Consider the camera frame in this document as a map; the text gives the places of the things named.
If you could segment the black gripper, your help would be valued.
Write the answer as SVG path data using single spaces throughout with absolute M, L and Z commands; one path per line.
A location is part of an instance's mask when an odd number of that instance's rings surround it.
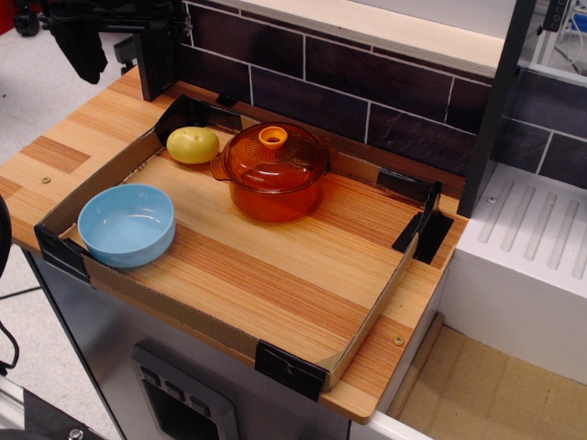
M 107 59 L 98 32 L 183 31 L 182 1 L 40 1 L 41 20 L 80 78 L 98 84 Z

